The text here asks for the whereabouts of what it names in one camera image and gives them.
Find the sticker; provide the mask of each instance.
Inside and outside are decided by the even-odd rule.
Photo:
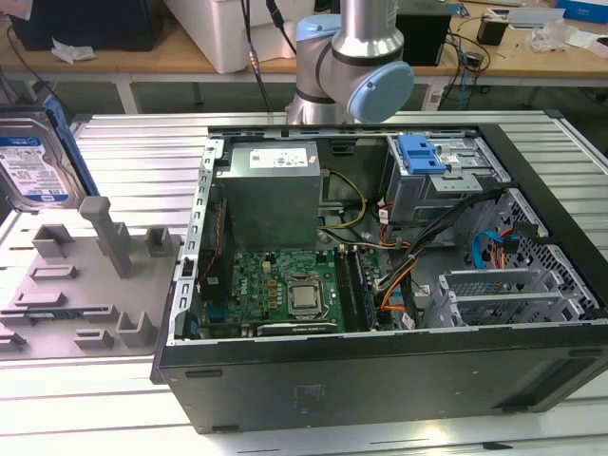
[[[439,161],[443,164],[460,163],[455,155],[442,155]]]
[[[386,209],[380,209],[378,211],[378,217],[380,218],[380,223],[382,223],[383,225],[389,224],[389,211],[387,211]]]
[[[430,287],[428,285],[421,285],[419,288],[420,288],[420,291],[414,293],[414,296],[416,296],[416,297],[430,296]]]
[[[45,147],[36,138],[0,138],[0,165],[28,200],[67,200],[67,190],[55,168],[45,162]]]
[[[414,320],[411,319],[411,316],[409,316],[407,312],[403,312],[403,317],[401,318],[401,321],[404,325],[406,325],[406,328],[408,328],[409,330],[416,329],[416,323],[414,323]]]
[[[249,154],[249,167],[256,168],[306,168],[306,149],[254,149]]]

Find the white storage box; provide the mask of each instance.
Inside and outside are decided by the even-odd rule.
[[[218,73],[231,73],[249,64],[239,0],[165,0]],[[314,13],[314,0],[276,0],[285,31],[295,46],[297,23]],[[251,0],[251,36],[260,62],[294,54],[273,24],[265,0]]]

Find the red wire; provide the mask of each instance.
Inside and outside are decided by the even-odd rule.
[[[205,278],[213,268],[213,265],[216,264],[219,256],[219,246],[221,245],[221,233],[219,232],[219,226],[221,225],[221,214],[223,213],[223,205],[221,203],[218,204],[218,223],[216,224],[216,251],[213,253],[213,258],[207,265],[207,269],[205,269],[205,273],[200,278],[200,285],[202,286]]]

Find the black computer case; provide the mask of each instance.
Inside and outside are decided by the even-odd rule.
[[[27,50],[70,46],[151,50],[162,33],[162,0],[34,0],[29,21],[11,17]]]
[[[608,266],[601,253],[502,130],[491,123],[478,128],[605,305]],[[201,434],[537,412],[606,371],[605,328],[581,321],[537,328],[220,340],[160,347],[155,368]]]
[[[437,67],[451,15],[437,0],[399,0],[397,28],[404,35],[403,60],[411,67]]]

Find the aluminum extrusion table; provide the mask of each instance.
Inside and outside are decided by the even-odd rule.
[[[390,121],[499,124],[608,257],[608,166],[565,120],[516,111],[404,113]],[[133,234],[166,224],[184,235],[208,127],[283,122],[266,114],[95,116],[74,130],[100,191],[111,197],[115,221]],[[35,255],[38,227],[58,221],[74,236],[94,236],[72,211],[12,214],[2,225],[0,306]],[[487,443],[514,447],[518,455],[608,452],[607,373],[542,414],[199,436],[170,389],[150,383],[151,363],[150,356],[0,363],[2,453],[430,455],[483,453]]]

